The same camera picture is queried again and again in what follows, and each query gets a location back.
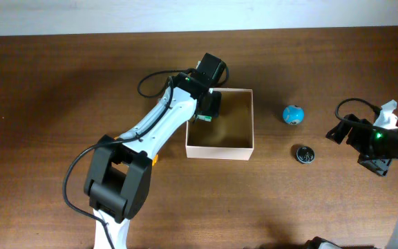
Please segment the colourful puzzle cube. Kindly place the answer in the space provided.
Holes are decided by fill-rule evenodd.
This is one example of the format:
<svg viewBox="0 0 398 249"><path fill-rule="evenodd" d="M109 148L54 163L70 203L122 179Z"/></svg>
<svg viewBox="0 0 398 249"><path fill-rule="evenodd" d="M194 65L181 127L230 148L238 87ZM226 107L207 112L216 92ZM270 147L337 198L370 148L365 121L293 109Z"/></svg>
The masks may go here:
<svg viewBox="0 0 398 249"><path fill-rule="evenodd" d="M206 121L206 122L211 122L211 120L212 120L212 117L211 117L211 116L197 115L196 118L197 118L198 120L203 120L203 121Z"/></svg>

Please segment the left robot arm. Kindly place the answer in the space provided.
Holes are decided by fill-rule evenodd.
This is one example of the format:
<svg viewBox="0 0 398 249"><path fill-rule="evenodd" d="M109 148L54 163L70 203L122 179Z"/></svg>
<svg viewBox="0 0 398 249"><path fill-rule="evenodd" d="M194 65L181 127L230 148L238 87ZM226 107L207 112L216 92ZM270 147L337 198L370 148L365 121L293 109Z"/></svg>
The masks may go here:
<svg viewBox="0 0 398 249"><path fill-rule="evenodd" d="M155 157L184 123L218 117L221 93L229 69L207 53L195 68L176 71L158 93L158 103L134 127L117 138L96 143L84 183L84 193L97 219L95 248L125 248L131 219L149 194Z"/></svg>

